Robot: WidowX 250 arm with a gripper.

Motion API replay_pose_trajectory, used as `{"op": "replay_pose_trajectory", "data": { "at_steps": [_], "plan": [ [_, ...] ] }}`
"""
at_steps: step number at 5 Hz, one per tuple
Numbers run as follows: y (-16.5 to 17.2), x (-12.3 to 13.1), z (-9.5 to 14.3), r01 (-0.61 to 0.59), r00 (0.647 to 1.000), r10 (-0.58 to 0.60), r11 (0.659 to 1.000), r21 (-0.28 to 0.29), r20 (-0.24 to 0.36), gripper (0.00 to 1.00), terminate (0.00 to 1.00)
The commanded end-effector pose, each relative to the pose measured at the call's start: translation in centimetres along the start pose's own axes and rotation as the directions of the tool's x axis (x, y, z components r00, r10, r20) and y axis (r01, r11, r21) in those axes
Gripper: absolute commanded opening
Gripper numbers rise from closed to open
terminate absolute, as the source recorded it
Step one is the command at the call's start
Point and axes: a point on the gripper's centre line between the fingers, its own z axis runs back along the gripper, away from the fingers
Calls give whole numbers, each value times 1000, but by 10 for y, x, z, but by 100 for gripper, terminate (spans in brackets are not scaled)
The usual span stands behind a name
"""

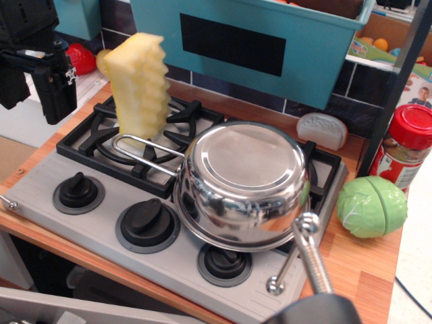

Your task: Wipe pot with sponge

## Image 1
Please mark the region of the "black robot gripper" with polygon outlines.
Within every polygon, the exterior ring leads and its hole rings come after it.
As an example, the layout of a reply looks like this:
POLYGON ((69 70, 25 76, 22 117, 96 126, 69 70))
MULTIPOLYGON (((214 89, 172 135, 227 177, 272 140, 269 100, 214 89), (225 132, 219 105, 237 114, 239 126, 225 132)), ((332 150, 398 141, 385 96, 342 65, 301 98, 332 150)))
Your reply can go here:
MULTIPOLYGON (((46 53, 61 71, 40 65, 32 73, 43 115, 50 125, 58 124, 77 108, 76 75, 74 69, 69 70, 65 55, 68 46, 55 33, 58 25, 53 1, 1 2, 1 63, 22 59, 30 50, 46 53)), ((2 65, 1 105, 10 110, 29 96, 24 72, 2 65)))

